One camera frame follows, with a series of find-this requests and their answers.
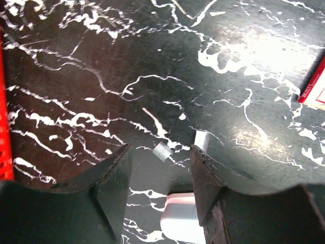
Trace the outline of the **red white staple box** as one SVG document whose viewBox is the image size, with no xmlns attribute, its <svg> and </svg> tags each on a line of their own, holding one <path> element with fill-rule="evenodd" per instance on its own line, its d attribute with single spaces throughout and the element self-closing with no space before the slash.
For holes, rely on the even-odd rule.
<svg viewBox="0 0 325 244">
<path fill-rule="evenodd" d="M 324 110 L 324 55 L 297 102 L 314 109 Z"/>
</svg>

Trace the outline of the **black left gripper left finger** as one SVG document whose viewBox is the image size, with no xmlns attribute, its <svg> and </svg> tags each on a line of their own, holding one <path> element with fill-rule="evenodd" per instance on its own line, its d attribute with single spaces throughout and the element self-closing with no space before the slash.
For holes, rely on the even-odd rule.
<svg viewBox="0 0 325 244">
<path fill-rule="evenodd" d="M 131 173 L 126 144 L 48 189 L 1 181 L 1 243 L 119 243 Z"/>
</svg>

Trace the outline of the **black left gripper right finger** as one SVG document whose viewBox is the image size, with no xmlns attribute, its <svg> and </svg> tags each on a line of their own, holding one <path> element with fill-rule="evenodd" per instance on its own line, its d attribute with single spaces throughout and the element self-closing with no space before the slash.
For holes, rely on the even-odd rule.
<svg viewBox="0 0 325 244">
<path fill-rule="evenodd" d="M 190 148 L 193 192 L 206 243 L 324 243 L 324 185 L 277 191 Z"/>
</svg>

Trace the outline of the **red plastic shopping basket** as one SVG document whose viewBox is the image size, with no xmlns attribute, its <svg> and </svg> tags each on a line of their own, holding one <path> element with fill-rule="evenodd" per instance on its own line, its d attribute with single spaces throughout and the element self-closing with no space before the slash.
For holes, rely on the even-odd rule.
<svg viewBox="0 0 325 244">
<path fill-rule="evenodd" d="M 7 99 L 5 91 L 5 74 L 3 50 L 1 46 L 1 66 L 0 66 L 0 103 L 1 103 L 1 180 L 14 180 L 14 169 L 12 162 L 11 141 L 8 124 Z"/>
</svg>

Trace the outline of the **silver staple strip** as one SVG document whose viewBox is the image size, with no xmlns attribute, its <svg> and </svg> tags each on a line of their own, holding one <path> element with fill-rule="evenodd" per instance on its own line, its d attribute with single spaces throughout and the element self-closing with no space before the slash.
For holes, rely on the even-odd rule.
<svg viewBox="0 0 325 244">
<path fill-rule="evenodd" d="M 158 157 L 161 161 L 165 162 L 169 158 L 173 151 L 164 143 L 160 142 L 152 151 L 152 153 Z"/>
</svg>

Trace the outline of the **light blue stapler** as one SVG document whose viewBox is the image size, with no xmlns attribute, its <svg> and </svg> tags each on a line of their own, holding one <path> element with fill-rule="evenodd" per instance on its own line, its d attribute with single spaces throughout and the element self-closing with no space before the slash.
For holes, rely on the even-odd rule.
<svg viewBox="0 0 325 244">
<path fill-rule="evenodd" d="M 199 225 L 194 193 L 174 193 L 167 196 L 161 215 L 163 234 L 172 240 L 205 243 L 204 228 Z"/>
</svg>

